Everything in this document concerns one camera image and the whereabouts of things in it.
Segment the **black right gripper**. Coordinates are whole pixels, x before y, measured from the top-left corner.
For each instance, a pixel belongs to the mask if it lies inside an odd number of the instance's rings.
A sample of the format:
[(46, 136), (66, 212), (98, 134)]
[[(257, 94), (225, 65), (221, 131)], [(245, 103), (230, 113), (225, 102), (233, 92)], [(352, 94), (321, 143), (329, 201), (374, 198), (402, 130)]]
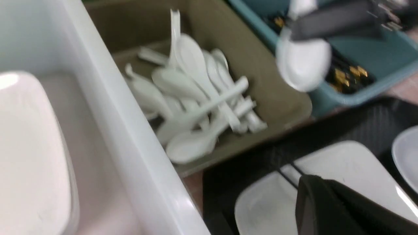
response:
[(401, 31), (416, 24), (416, 0), (335, 0), (291, 22), (291, 40), (381, 40), (384, 31)]

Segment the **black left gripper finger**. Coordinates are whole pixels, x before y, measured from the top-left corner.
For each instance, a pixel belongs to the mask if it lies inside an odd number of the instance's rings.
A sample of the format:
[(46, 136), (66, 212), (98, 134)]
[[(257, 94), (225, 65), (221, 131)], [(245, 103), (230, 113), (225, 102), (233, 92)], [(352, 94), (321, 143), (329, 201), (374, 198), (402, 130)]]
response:
[(416, 235), (418, 227), (336, 180), (303, 175), (295, 208), (299, 235)]

